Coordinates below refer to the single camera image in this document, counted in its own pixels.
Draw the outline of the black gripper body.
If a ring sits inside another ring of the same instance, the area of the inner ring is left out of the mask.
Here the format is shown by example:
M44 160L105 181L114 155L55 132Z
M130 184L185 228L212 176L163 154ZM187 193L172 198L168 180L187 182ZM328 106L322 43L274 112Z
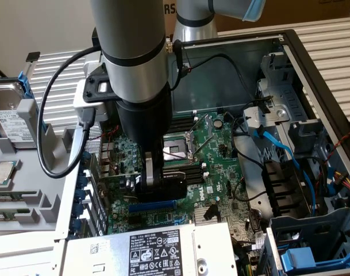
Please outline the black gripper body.
M170 86L144 103L116 102L117 112L124 133L145 152L159 148L159 142L167 133L172 120Z

